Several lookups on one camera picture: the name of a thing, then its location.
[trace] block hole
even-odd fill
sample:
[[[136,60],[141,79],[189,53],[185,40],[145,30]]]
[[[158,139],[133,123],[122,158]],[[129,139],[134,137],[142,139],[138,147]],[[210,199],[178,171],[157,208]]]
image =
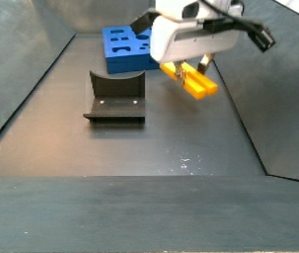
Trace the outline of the block hole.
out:
[[[137,39],[138,40],[148,40],[150,38],[150,36],[146,36],[146,35],[140,35],[140,36],[137,36]]]
[[[122,47],[114,47],[113,48],[114,52],[118,52],[119,50],[132,51],[132,47],[130,46],[122,46]]]
[[[125,30],[122,30],[122,29],[118,29],[118,30],[113,30],[111,31],[111,34],[121,34],[121,33],[123,33],[125,32]]]

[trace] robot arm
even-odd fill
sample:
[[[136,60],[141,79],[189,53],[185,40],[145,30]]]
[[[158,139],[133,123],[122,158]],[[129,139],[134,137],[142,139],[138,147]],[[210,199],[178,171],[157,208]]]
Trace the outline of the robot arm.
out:
[[[242,19],[244,11],[238,0],[156,0],[156,8],[132,24],[137,34],[152,27],[150,55],[197,99],[217,91],[204,74],[213,54],[234,47],[241,31],[262,51],[276,44],[264,25]],[[205,54],[194,70],[185,60]]]

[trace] yellow object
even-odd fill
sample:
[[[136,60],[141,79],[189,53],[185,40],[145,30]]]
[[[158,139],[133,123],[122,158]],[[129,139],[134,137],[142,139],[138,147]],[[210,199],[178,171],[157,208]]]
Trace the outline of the yellow object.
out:
[[[161,65],[162,71],[177,80],[177,69],[173,62]],[[214,95],[218,91],[218,85],[186,62],[181,64],[181,78],[184,88],[196,99],[204,99],[206,95]]]
[[[170,76],[172,79],[177,81],[177,76],[176,76],[176,64],[174,62],[169,62],[166,64],[162,64],[160,66],[162,71]]]

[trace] blue block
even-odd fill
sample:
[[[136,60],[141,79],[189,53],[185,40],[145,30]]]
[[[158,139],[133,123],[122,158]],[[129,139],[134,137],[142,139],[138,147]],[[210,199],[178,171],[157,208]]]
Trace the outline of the blue block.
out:
[[[110,74],[158,69],[150,56],[152,29],[136,35],[130,26],[102,30],[107,72]]]

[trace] metal wall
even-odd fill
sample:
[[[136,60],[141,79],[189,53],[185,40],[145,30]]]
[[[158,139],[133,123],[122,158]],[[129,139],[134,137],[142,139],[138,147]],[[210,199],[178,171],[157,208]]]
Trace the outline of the metal wall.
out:
[[[129,25],[150,7],[150,0],[45,0],[79,34]]]
[[[43,2],[0,0],[0,128],[73,36]]]
[[[217,64],[269,174],[299,179],[299,14],[272,0],[245,3],[277,45],[261,53],[244,35]]]

